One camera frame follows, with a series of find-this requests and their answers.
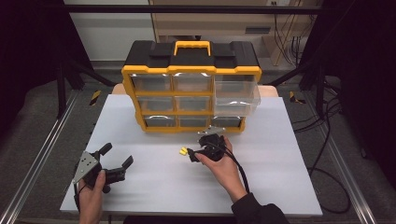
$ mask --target small yellow object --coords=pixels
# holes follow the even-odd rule
[[[188,152],[187,149],[185,147],[182,147],[178,153],[180,153],[180,155],[185,156],[185,155],[187,155],[187,152]]]

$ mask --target wall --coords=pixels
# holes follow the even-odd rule
[[[147,0],[64,0],[67,5],[148,5]],[[91,61],[125,61],[135,40],[154,40],[150,14],[71,13]]]

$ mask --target white table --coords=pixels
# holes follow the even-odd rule
[[[274,203],[288,217],[322,215],[282,98],[262,98],[256,112],[247,118],[245,131],[226,135],[259,203]],[[181,147],[199,149],[199,138],[197,133],[143,133],[130,97],[108,95],[86,150],[94,152],[110,142],[113,148],[101,157],[104,168],[120,167],[130,155],[134,163],[124,181],[111,185],[104,197],[104,211],[230,215],[232,202],[210,171],[178,154]],[[70,186],[61,211],[78,211],[73,196]]]

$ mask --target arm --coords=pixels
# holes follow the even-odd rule
[[[106,183],[106,173],[101,171],[93,189],[85,188],[83,179],[78,182],[79,224],[97,224],[102,216],[102,189]]]
[[[226,147],[233,151],[230,140],[224,136]],[[207,166],[219,183],[227,190],[233,202],[233,213],[238,223],[289,223],[283,212],[274,204],[261,206],[252,193],[247,193],[239,178],[233,160],[224,155],[219,161],[212,161],[205,155],[195,153],[195,157]]]

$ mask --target hand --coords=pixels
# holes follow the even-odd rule
[[[83,179],[78,182],[79,224],[97,224],[102,216],[102,189],[106,183],[106,173],[99,172],[95,186],[90,189]]]
[[[226,147],[230,151],[233,151],[230,140],[226,136],[223,137]],[[195,153],[195,157],[210,169],[219,183],[227,190],[233,203],[248,194],[239,178],[236,164],[229,156],[224,154],[223,158],[219,161],[212,161],[200,153]]]

